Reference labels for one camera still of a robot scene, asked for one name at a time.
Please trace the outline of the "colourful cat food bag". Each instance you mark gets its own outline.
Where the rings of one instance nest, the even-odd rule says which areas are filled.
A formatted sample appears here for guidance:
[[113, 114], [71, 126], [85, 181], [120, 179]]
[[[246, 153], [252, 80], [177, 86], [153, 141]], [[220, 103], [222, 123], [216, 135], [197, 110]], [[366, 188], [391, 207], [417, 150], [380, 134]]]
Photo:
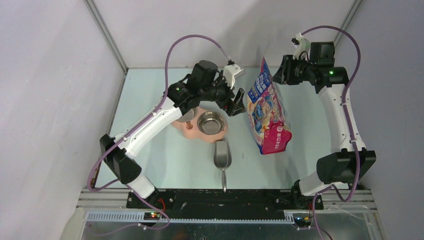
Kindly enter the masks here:
[[247, 92], [247, 114], [254, 140], [262, 155], [284, 152], [293, 137], [280, 88], [265, 58]]

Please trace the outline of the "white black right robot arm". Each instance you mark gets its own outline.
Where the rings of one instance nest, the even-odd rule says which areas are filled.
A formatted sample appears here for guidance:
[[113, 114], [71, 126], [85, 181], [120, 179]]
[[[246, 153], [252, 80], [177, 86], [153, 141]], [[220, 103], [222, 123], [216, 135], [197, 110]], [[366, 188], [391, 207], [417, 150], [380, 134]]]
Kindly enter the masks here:
[[349, 77], [344, 67], [335, 67], [335, 47], [330, 42], [292, 39], [294, 54], [284, 55], [273, 76], [280, 85], [310, 83], [323, 105], [330, 132], [331, 153], [320, 158], [316, 171], [298, 181], [291, 204], [304, 209], [311, 196], [340, 184], [357, 185], [376, 162], [376, 153], [362, 140], [350, 101]]

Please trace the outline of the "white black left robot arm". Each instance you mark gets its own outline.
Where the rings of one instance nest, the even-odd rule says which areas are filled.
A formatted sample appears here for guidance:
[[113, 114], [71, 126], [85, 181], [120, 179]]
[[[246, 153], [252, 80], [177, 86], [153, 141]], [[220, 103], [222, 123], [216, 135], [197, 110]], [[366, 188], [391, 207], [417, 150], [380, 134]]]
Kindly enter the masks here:
[[236, 79], [244, 73], [232, 61], [222, 70], [211, 61], [199, 61], [191, 73], [167, 87], [151, 112], [116, 136], [105, 134], [100, 138], [100, 161], [106, 163], [117, 181], [137, 194], [145, 208], [153, 208], [158, 202], [156, 187], [142, 173], [135, 157], [153, 137], [200, 102], [216, 103], [229, 117], [246, 112], [242, 100], [245, 91], [240, 88], [234, 92]]

